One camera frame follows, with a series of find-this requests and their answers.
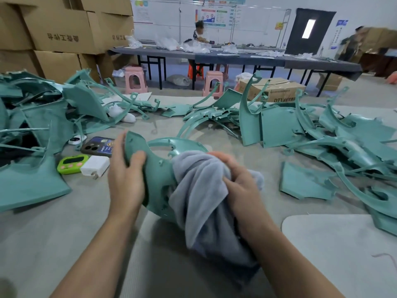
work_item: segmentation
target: green digital timer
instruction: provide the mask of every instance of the green digital timer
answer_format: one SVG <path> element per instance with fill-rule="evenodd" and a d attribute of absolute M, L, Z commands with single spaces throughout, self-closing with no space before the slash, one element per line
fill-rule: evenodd
<path fill-rule="evenodd" d="M 77 174 L 80 172 L 80 168 L 87 162 L 90 158 L 88 155 L 77 155 L 73 157 L 63 158 L 56 170 L 60 174 Z"/>

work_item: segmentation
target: gray towel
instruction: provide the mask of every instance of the gray towel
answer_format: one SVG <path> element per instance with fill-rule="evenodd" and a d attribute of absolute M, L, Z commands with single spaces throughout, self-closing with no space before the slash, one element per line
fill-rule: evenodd
<path fill-rule="evenodd" d="M 239 237 L 226 200 L 228 191 L 222 177 L 231 179 L 230 170 L 218 158 L 196 150 L 172 158 L 172 167 L 178 186 L 170 195 L 169 205 L 178 226 L 185 230 L 186 246 L 215 261 L 238 284 L 246 284 L 259 265 Z M 262 190 L 261 173 L 250 173 Z"/>

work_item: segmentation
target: mobile phone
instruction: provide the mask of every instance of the mobile phone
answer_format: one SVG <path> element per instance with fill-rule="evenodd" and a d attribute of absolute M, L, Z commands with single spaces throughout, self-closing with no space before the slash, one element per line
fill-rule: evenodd
<path fill-rule="evenodd" d="M 84 143 L 80 151 L 83 154 L 112 157 L 114 139 L 105 137 L 93 137 Z"/>

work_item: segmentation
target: gray table top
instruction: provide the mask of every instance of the gray table top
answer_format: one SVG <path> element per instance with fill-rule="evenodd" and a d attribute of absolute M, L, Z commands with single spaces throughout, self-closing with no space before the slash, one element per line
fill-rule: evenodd
<path fill-rule="evenodd" d="M 285 69 L 300 70 L 324 70 L 332 71 L 336 74 L 345 76 L 351 80 L 357 80 L 361 75 L 362 69 L 359 64 L 349 63 L 346 61 L 328 61 L 328 60 L 308 60 L 298 59 L 292 56 L 280 56 L 274 59 L 270 58 L 252 58 L 252 54 L 239 54 L 239 56 L 218 55 L 222 51 L 212 50 L 209 54 L 194 54 L 183 51 L 170 51 L 166 49 L 157 49 L 156 47 L 143 47 L 131 49 L 128 47 L 112 48 L 110 51 L 122 54 L 164 56 L 170 58 L 187 58 L 194 59 L 196 63 L 201 64 L 228 64 L 228 65 L 260 65 L 269 67 L 283 67 Z"/>
<path fill-rule="evenodd" d="M 149 101 L 155 98 L 164 104 L 193 104 L 201 99 L 151 96 Z M 209 99 L 204 105 L 213 102 Z M 391 109 L 335 108 L 342 114 L 382 117 L 384 124 L 397 127 L 396 113 Z M 88 135 L 88 139 L 93 136 L 115 138 L 127 128 L 152 140 L 175 136 L 183 125 L 182 118 L 166 118 L 159 113 L 149 113 L 149 120 L 137 116 L 135 124 L 119 123 L 114 128 Z M 260 171 L 265 178 L 262 200 L 279 226 L 290 215 L 366 213 L 363 204 L 347 190 L 331 201 L 297 200 L 279 191 L 283 161 L 329 170 L 317 160 L 299 153 L 286 157 L 281 152 L 283 147 L 264 149 L 260 144 L 244 147 L 211 123 L 199 126 L 190 139 L 200 141 L 209 150 L 232 154 L 248 168 Z M 162 152 L 158 155 L 164 156 L 168 151 L 157 150 L 157 153 Z M 76 154 L 70 145 L 62 152 L 62 156 Z M 0 213 L 0 294 L 5 285 L 12 285 L 18 297 L 48 297 L 104 222 L 109 207 L 107 172 L 97 180 L 81 174 L 65 175 L 64 179 L 73 189 L 70 194 L 26 211 Z M 273 297 L 262 272 L 243 291 L 237 291 L 212 264 L 187 251 L 181 230 L 144 207 L 135 226 L 121 298 Z"/>

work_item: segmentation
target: door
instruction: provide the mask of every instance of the door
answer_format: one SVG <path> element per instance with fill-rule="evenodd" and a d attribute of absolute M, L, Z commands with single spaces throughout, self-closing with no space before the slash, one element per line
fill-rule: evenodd
<path fill-rule="evenodd" d="M 297 8 L 285 53 L 316 54 L 335 13 L 335 11 Z"/>

